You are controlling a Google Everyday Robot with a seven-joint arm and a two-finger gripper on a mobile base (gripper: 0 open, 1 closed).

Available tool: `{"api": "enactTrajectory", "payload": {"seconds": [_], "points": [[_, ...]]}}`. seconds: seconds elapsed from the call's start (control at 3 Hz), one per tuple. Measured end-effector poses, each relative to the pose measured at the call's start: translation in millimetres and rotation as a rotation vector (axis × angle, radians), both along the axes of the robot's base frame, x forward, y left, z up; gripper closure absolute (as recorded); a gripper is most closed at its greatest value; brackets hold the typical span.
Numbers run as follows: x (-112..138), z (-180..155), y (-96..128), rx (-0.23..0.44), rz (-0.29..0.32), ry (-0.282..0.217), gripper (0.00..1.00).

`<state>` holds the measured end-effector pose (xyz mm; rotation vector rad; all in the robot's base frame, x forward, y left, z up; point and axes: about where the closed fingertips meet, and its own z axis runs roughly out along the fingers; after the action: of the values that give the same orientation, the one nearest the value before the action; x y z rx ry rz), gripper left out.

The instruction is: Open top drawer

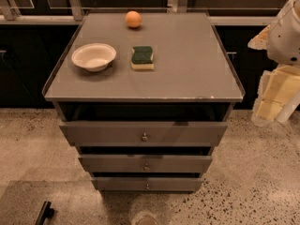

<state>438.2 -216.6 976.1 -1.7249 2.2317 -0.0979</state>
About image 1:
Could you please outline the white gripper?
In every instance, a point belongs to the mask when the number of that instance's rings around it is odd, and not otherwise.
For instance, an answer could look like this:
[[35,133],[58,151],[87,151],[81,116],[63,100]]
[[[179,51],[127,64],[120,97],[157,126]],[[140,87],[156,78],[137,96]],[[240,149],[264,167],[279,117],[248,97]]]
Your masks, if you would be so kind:
[[[270,26],[253,37],[247,46],[253,50],[266,50]],[[277,121],[282,108],[300,91],[300,67],[278,65],[273,71],[265,71],[260,79],[258,97],[253,105],[252,122],[267,126]]]

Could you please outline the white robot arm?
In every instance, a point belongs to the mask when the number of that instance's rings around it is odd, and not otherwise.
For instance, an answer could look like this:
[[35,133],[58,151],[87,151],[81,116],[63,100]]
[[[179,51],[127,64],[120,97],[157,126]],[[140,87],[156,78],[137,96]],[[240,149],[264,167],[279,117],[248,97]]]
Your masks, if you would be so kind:
[[277,63],[260,78],[251,120],[258,127],[284,123],[300,100],[300,0],[289,0],[247,46],[266,50],[267,57]]

